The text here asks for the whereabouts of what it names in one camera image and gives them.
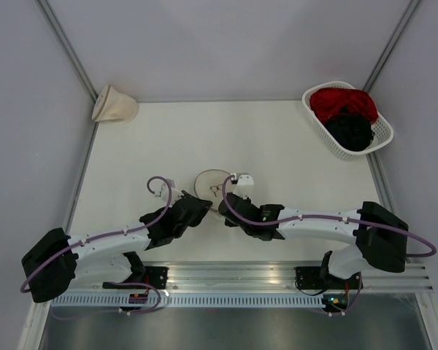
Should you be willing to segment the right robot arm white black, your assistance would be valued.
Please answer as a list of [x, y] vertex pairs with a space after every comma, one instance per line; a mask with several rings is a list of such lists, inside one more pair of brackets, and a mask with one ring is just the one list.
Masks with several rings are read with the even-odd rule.
[[261, 241], [314, 238], [346, 246], [324, 254], [318, 278], [335, 288], [356, 274], [374, 268], [402, 273], [407, 257], [407, 224], [378, 203], [365, 201], [361, 209], [311, 212], [281, 204], [255, 206], [231, 192], [220, 202], [220, 215], [228, 227], [239, 227]]

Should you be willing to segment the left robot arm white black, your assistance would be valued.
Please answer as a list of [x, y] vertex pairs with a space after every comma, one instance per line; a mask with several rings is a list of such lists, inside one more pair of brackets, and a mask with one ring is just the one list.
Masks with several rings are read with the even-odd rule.
[[35, 303], [50, 301], [69, 288], [100, 284], [117, 289], [140, 287], [145, 267], [139, 252], [166, 246], [198, 226], [212, 201], [180, 191], [169, 207], [146, 214], [121, 230], [69, 236], [61, 227], [48, 231], [22, 258], [22, 292]]

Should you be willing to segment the red bra in basket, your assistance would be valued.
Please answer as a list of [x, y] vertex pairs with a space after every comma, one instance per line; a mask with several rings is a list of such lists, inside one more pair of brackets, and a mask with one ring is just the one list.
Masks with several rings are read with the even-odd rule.
[[310, 108], [324, 125], [339, 114], [360, 114], [371, 125], [378, 119], [374, 101], [358, 89], [323, 87], [310, 96]]

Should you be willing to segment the black bra in basket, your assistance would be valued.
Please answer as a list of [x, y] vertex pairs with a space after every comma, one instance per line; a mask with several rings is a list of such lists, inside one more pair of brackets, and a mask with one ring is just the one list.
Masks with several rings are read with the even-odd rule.
[[340, 146], [353, 152], [365, 150], [374, 139], [370, 121], [359, 112], [351, 112], [346, 106], [328, 118], [325, 127]]

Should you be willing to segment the white plastic laundry basket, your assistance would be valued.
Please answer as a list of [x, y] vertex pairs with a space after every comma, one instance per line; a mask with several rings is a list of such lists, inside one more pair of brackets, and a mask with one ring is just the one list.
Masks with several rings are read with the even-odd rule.
[[325, 82], [323, 84], [316, 85], [315, 87], [311, 87], [305, 91], [302, 96], [302, 103], [304, 108], [307, 110], [307, 114], [305, 116], [306, 120], [336, 157], [341, 160], [350, 160], [356, 156], [368, 155], [383, 148], [393, 140], [393, 129], [391, 125], [378, 112], [377, 120], [371, 125], [374, 133], [374, 140], [371, 142], [371, 144], [366, 149], [357, 152], [344, 148], [329, 133], [323, 123], [317, 118], [315, 113], [310, 108], [310, 98], [314, 95], [314, 93], [318, 92], [322, 88], [345, 88], [346, 90], [355, 90], [355, 87], [343, 81]]

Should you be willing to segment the aluminium mounting rail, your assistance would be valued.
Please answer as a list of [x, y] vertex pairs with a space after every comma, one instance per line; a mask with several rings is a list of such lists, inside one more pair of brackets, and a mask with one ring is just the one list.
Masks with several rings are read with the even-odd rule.
[[[295, 268], [316, 266], [309, 262], [241, 262], [241, 263], [179, 263], [153, 262], [143, 265], [128, 266], [128, 274], [141, 270], [143, 267], [167, 267], [168, 279], [165, 289], [180, 291], [200, 290], [234, 290], [234, 291], [283, 291], [296, 289]], [[363, 271], [360, 283], [367, 292], [431, 292], [433, 285], [425, 267], [421, 264], [409, 263], [402, 273], [389, 273], [374, 268]]]

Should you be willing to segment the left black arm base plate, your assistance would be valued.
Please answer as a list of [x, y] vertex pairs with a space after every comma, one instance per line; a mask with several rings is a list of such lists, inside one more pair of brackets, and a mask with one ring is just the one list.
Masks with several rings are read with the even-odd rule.
[[141, 270], [131, 272], [128, 277], [120, 282], [105, 281], [103, 289], [138, 289], [146, 290], [146, 284], [156, 288], [165, 289], [168, 279], [168, 268], [147, 266]]

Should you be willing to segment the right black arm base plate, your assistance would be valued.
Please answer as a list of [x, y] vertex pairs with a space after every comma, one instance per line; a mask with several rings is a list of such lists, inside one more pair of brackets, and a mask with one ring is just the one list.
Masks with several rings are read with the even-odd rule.
[[297, 290], [308, 295], [319, 295], [329, 290], [357, 290], [361, 281], [357, 273], [349, 279], [340, 279], [316, 266], [296, 267], [295, 274]]

